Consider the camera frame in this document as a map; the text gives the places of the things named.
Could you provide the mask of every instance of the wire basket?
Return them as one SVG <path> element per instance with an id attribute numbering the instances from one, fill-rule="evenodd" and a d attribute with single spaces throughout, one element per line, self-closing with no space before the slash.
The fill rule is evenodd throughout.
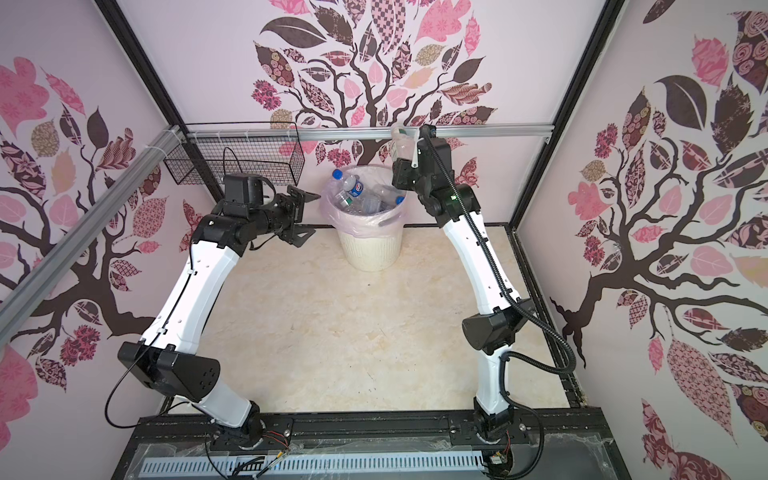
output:
<path id="1" fill-rule="evenodd" d="M 279 133 L 267 129 L 252 131 L 219 131 L 187 135 L 188 144 L 180 144 L 165 158 L 165 166 L 177 185 L 204 184 L 204 176 L 193 161 L 202 160 L 217 183 L 225 174 L 258 174 L 275 185 L 299 183 L 304 168 L 304 153 L 294 122 L 247 122 L 268 124 Z M 188 124 L 221 125 L 221 124 Z"/>

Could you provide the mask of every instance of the plastic bottle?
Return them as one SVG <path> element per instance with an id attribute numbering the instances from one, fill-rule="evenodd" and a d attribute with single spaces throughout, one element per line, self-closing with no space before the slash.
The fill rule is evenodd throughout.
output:
<path id="1" fill-rule="evenodd" d="M 341 189 L 353 197 L 358 197 L 362 193 L 362 183 L 357 175 L 345 175 L 338 168 L 333 171 L 333 178 L 340 181 Z"/>
<path id="2" fill-rule="evenodd" d="M 392 161 L 398 158 L 412 161 L 416 149 L 415 139 L 408 135 L 405 126 L 400 122 L 395 123 L 390 131 L 394 140 L 392 143 Z"/>
<path id="3" fill-rule="evenodd" d="M 370 188 L 370 191 L 379 197 L 384 204 L 387 204 L 389 208 L 397 207 L 406 199 L 406 192 L 389 185 L 374 185 Z"/>

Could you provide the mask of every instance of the beige floor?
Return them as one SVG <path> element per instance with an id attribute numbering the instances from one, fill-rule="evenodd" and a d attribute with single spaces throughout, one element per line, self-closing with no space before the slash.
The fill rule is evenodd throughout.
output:
<path id="1" fill-rule="evenodd" d="M 502 227 L 488 235 L 525 292 Z M 365 273 L 343 257 L 336 231 L 300 249 L 272 240 L 246 252 L 227 278 L 198 355 L 263 412 L 470 409 L 475 351 L 461 322 L 477 313 L 458 256 L 438 228 L 406 228 L 387 270 Z M 551 364 L 528 323 L 515 348 Z M 508 389 L 532 407 L 568 407 L 557 376 L 512 360 Z"/>

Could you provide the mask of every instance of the white trash can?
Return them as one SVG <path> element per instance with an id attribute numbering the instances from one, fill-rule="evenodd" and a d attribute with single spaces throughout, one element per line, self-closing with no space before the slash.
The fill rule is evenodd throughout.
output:
<path id="1" fill-rule="evenodd" d="M 345 174 L 358 175 L 363 189 L 377 184 L 392 184 L 392 169 L 363 165 L 343 169 Z M 391 266 L 400 255 L 405 205 L 375 215 L 353 215 L 341 211 L 332 202 L 333 182 L 323 189 L 320 210 L 336 228 L 347 261 L 358 270 L 376 272 Z"/>

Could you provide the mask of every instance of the plastic bag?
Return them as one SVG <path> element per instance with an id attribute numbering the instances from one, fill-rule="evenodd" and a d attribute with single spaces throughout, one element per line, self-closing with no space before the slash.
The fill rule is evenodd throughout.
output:
<path id="1" fill-rule="evenodd" d="M 341 169 L 345 174 L 358 175 L 363 189 L 374 185 L 391 185 L 392 169 L 377 165 L 362 165 Z M 375 215 L 352 215 L 341 211 L 333 202 L 336 194 L 334 180 L 330 178 L 320 198 L 320 213 L 336 229 L 357 238 L 396 237 L 406 222 L 405 203 Z"/>

